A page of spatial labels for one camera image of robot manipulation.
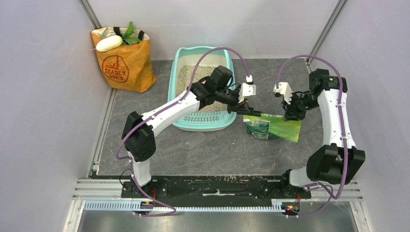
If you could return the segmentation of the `black bag clip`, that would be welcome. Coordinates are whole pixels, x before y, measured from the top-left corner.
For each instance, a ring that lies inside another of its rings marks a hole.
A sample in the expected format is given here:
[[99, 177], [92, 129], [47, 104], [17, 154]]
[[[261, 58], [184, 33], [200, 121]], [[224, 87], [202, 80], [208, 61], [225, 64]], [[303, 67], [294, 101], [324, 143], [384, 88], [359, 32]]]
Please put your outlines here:
[[261, 116], [261, 111], [256, 111], [252, 107], [251, 108], [227, 108], [227, 112], [230, 113], [237, 113], [238, 115], [246, 115], [246, 116]]

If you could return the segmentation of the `green litter bag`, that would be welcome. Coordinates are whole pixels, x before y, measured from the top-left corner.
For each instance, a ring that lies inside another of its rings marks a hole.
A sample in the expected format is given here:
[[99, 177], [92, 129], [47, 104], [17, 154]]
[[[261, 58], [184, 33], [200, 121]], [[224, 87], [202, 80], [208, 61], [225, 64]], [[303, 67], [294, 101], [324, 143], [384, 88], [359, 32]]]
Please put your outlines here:
[[283, 116], [261, 114], [261, 116], [243, 116], [247, 134], [260, 140], [283, 139], [298, 142], [302, 121], [285, 121]]

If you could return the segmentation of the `teal plastic litter box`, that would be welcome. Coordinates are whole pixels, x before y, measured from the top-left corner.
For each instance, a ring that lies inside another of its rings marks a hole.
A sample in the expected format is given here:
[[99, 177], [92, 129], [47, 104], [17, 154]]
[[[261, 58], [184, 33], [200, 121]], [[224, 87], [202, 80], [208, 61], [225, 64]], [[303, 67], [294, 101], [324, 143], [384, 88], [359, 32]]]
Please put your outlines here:
[[[177, 50], [171, 67], [171, 75], [168, 88], [168, 101], [174, 99], [176, 93], [176, 77], [178, 71], [185, 65], [196, 65], [198, 59], [210, 46], [182, 47]], [[200, 63], [200, 66], [224, 66], [234, 71], [233, 62], [228, 51], [217, 50], [208, 54]], [[236, 113], [226, 111], [213, 113], [190, 113], [173, 123], [174, 126], [185, 131], [217, 131], [231, 125], [236, 119]]]

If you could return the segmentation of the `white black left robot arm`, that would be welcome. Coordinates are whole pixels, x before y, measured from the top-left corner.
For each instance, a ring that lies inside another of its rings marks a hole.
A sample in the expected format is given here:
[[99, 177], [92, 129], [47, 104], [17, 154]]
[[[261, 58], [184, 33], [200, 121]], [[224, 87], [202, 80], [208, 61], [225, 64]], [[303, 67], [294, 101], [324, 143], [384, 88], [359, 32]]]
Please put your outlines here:
[[218, 66], [211, 75], [191, 83], [187, 90], [165, 105], [142, 115], [136, 112], [128, 115], [121, 145], [128, 152], [131, 178], [134, 181], [133, 191], [139, 197], [147, 197], [151, 193], [149, 160], [156, 152], [155, 138], [165, 128], [214, 102], [221, 102], [232, 110], [245, 105], [245, 95], [253, 93], [252, 75], [248, 74], [246, 82], [234, 90], [230, 89], [232, 77], [230, 69]]

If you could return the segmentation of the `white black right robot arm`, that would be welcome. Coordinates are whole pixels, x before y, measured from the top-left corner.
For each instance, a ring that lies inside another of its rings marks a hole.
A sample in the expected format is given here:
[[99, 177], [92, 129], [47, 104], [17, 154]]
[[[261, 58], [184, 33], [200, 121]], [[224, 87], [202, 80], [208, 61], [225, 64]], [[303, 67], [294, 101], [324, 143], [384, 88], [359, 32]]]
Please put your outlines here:
[[299, 188], [307, 189], [318, 182], [349, 184], [366, 155], [357, 148], [350, 131], [346, 79], [316, 69], [309, 74], [307, 91], [292, 91], [289, 83], [279, 82], [274, 92], [275, 96], [283, 97], [281, 106], [286, 121], [301, 121], [308, 110], [319, 108], [323, 123], [322, 146], [309, 157], [305, 167], [286, 171], [285, 181], [279, 184], [280, 194], [290, 198]]

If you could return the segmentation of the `beige cat litter pellets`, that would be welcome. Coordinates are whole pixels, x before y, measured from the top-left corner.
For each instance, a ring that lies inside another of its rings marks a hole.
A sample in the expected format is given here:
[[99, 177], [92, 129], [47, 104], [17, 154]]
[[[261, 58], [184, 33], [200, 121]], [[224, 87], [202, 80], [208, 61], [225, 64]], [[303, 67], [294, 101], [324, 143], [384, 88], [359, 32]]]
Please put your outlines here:
[[[175, 96], [179, 96], [184, 90], [187, 89], [190, 83], [190, 80], [191, 80], [193, 69], [194, 69], [194, 65], [192, 66], [185, 65], [185, 66], [182, 66], [181, 69], [178, 71], [177, 77], [176, 77]], [[193, 82], [195, 83], [203, 77], [210, 76], [214, 69], [215, 67], [213, 66], [199, 66], [196, 69]], [[197, 112], [213, 113], [213, 112], [226, 111], [226, 109], [227, 109], [226, 104], [215, 101], [213, 104], [205, 106], [204, 108], [198, 110]]]

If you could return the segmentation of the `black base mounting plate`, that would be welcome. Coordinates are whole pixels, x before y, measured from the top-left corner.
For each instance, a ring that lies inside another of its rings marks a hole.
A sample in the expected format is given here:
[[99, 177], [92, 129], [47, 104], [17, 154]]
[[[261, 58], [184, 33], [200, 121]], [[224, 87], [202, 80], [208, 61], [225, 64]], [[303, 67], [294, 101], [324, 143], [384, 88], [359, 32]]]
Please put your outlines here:
[[311, 198], [309, 192], [288, 185], [280, 175], [157, 175], [142, 189], [174, 207], [270, 206], [272, 199]]

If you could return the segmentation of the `orange Trader Joe's paper bag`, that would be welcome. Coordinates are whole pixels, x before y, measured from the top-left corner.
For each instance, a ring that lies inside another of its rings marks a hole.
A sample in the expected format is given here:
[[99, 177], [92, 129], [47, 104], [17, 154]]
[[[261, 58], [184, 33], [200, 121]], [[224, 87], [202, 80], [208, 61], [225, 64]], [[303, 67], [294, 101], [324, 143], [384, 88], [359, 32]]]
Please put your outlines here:
[[100, 70], [107, 84], [115, 89], [145, 92], [157, 81], [150, 58], [150, 37], [135, 28], [140, 43], [121, 46], [107, 52], [95, 51]]

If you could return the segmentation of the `green leafy vegetable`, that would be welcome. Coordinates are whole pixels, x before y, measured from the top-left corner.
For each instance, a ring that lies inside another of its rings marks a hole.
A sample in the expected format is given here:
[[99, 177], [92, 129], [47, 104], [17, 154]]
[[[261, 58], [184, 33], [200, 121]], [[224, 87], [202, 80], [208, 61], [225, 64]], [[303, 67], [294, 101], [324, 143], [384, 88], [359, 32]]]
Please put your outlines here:
[[130, 21], [128, 28], [126, 29], [125, 33], [122, 36], [123, 43], [125, 45], [132, 45], [132, 44], [140, 43], [142, 39], [139, 39], [138, 37], [135, 37], [133, 35], [134, 35], [134, 23]]

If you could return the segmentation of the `white daikon radish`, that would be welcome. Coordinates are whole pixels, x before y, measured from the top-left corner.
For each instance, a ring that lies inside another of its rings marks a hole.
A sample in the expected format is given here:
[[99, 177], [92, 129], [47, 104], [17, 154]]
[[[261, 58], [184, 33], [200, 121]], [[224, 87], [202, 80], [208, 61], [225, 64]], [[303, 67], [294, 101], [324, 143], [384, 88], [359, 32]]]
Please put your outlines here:
[[112, 35], [112, 36], [109, 36], [107, 38], [100, 40], [97, 43], [95, 49], [98, 52], [107, 52], [121, 45], [122, 45], [122, 37], [118, 35]]

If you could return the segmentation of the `aluminium rail frame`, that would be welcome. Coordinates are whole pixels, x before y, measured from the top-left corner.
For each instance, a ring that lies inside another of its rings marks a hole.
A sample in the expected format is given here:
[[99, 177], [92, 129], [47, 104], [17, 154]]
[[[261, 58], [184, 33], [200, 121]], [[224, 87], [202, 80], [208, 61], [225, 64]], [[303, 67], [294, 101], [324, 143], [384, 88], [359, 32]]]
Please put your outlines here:
[[369, 232], [356, 182], [337, 200], [279, 190], [277, 176], [156, 176], [145, 198], [123, 177], [80, 179], [66, 232]]

